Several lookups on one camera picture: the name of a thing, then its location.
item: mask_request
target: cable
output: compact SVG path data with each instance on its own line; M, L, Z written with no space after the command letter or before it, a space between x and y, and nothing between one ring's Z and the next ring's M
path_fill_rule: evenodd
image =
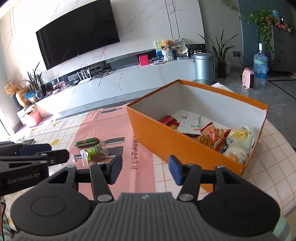
M3 218L4 218L4 213L5 213L5 209L6 209L6 203L5 202L1 202L1 205L4 205L4 208L3 208L3 212L2 212L2 223L1 223L1 230L2 230L2 238L3 238L3 241L5 241L4 239L4 232L3 232Z
M108 75L114 73L115 70L116 70L116 69L113 69L113 68L112 68L112 69L107 69L107 70L103 70L103 71L99 72L99 74L95 76L95 78L97 78L97 79L100 78L100 83L99 83L98 86L100 86L100 84L101 84L101 80L102 80L103 77L106 77L106 76L108 76Z
M253 60L253 62L252 62L250 65L243 65L242 62L240 61L240 55L239 55L239 62L241 63L241 65L242 65L243 67L249 67L249 66L251 66L251 65L254 63L254 60Z

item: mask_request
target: blue water jug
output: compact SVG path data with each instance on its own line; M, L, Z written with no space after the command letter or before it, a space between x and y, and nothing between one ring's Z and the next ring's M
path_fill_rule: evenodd
M267 78L267 69L268 69L268 58L263 52L263 45L259 44L259 52L254 55L254 68L253 71L256 77L261 79Z

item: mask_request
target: metal bolt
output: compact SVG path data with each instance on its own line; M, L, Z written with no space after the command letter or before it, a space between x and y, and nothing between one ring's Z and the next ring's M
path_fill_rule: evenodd
M100 202L109 202L112 200L112 196L109 194L101 194L97 197Z
M191 194L184 193L179 196L179 199L183 202L189 202L193 199L193 196Z
M146 199L150 198L150 196L148 194L144 194L144 195L142 195L141 198L144 199L144 200L146 200Z

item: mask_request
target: stuffed toy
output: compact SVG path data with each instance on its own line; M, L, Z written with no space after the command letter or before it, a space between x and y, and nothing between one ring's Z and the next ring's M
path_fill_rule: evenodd
M161 48L162 48L162 50L171 49L171 46L172 46L172 41L167 40L167 39L161 41Z

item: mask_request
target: gray tile floor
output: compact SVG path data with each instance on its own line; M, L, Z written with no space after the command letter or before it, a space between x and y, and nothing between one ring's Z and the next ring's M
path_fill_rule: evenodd
M235 93L268 104L267 119L283 134L291 146L296 147L296 100L294 97L296 96L296 80L290 75L281 74L265 80L257 79L254 90L246 90L242 86L239 73L231 73L227 79L216 79L216 81Z
M226 79L217 78L216 81L225 85L235 93L268 104L269 113L267 119L283 134L291 146L296 147L296 80L290 77L290 75L279 74L265 80L257 79L254 90L246 90L245 87L242 86L241 77L238 72L231 73ZM79 106L59 113L58 119L99 108L125 104L154 90L155 89L139 91Z

